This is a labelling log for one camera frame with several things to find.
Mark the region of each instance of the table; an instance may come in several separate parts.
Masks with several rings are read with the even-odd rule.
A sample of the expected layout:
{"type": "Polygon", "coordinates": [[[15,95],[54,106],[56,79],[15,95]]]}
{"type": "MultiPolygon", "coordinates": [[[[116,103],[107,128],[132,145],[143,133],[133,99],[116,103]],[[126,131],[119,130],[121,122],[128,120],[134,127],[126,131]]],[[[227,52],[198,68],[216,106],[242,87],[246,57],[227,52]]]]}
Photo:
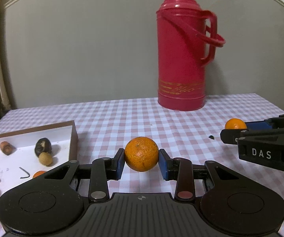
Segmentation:
{"type": "MultiPolygon", "coordinates": [[[[230,118],[255,121],[279,114],[284,111],[256,94],[209,96],[202,109],[189,112],[165,109],[157,98],[97,101],[12,110],[0,120],[0,133],[74,120],[79,138],[78,160],[82,164],[113,157],[132,138],[147,136],[170,157],[184,157],[202,165],[206,160],[215,160],[271,188],[284,199],[284,172],[239,160],[237,147],[220,140],[220,131],[230,118]]],[[[125,165],[121,180],[109,181],[108,186],[110,194],[174,195],[176,182],[164,181],[158,166],[140,173],[125,165]]],[[[195,187],[197,196],[204,194],[200,180],[195,180],[195,187]]],[[[0,224],[0,236],[3,233],[0,224]]],[[[279,233],[284,236],[284,223],[279,233]]]]}

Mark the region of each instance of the dark seed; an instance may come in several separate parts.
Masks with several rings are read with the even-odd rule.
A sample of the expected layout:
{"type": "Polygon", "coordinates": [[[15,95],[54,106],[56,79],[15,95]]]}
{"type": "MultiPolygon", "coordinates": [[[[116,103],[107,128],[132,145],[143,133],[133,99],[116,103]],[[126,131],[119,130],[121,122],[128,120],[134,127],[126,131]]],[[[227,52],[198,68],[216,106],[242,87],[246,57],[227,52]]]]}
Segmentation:
{"type": "Polygon", "coordinates": [[[40,140],[38,140],[37,144],[35,145],[34,152],[37,157],[39,157],[42,152],[51,154],[52,145],[50,140],[47,138],[41,138],[40,140]]]}

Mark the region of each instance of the orange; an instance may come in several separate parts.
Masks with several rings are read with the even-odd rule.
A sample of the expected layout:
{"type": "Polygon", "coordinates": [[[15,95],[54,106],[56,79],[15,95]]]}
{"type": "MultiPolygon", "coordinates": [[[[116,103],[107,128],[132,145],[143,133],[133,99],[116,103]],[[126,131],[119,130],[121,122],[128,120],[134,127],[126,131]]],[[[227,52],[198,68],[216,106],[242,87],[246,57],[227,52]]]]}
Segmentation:
{"type": "Polygon", "coordinates": [[[38,172],[36,172],[34,175],[33,175],[33,177],[32,178],[36,178],[37,176],[39,176],[39,175],[42,175],[42,174],[44,174],[46,171],[38,171],[38,172]]]}
{"type": "Polygon", "coordinates": [[[225,129],[247,129],[246,124],[244,121],[238,118],[232,118],[228,120],[225,124],[225,129]]]}
{"type": "Polygon", "coordinates": [[[158,147],[150,138],[136,137],[124,149],[127,165],[135,171],[145,172],[158,162],[158,147]]]}

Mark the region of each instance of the thermos handle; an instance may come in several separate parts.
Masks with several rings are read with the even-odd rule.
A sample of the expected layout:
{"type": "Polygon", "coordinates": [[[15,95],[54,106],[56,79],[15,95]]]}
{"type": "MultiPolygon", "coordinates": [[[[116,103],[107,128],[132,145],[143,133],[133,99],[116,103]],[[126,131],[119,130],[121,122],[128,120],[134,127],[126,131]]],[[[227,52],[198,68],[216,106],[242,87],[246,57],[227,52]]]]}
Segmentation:
{"type": "Polygon", "coordinates": [[[202,15],[200,18],[209,19],[211,22],[211,27],[206,26],[205,34],[200,33],[191,25],[183,21],[180,17],[176,17],[174,14],[166,10],[159,11],[159,13],[166,20],[182,28],[189,36],[200,38],[210,45],[207,57],[201,59],[203,66],[214,59],[216,47],[223,47],[225,44],[223,37],[217,34],[217,16],[211,11],[201,11],[202,15]],[[206,36],[206,31],[210,33],[210,37],[206,36]]]}

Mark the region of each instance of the gold stripe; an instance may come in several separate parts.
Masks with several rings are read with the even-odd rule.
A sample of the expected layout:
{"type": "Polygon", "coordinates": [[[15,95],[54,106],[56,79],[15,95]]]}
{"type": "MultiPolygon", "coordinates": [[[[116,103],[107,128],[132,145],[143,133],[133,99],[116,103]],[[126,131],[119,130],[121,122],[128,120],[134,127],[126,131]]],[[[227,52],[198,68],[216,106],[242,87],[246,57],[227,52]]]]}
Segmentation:
{"type": "Polygon", "coordinates": [[[194,83],[187,83],[187,84],[180,84],[180,83],[173,83],[173,82],[165,82],[161,79],[159,79],[160,82],[167,84],[167,85],[171,85],[171,86],[179,86],[179,87],[185,87],[185,86],[197,86],[200,84],[203,84],[204,82],[194,82],[194,83]]]}
{"type": "Polygon", "coordinates": [[[163,88],[166,88],[166,89],[172,89],[171,87],[166,87],[164,85],[160,85],[160,86],[163,87],[163,88]]]}
{"type": "Polygon", "coordinates": [[[170,94],[175,94],[175,95],[181,94],[180,92],[169,92],[169,91],[166,91],[166,90],[161,90],[161,91],[166,92],[166,93],[170,93],[170,94]]]}

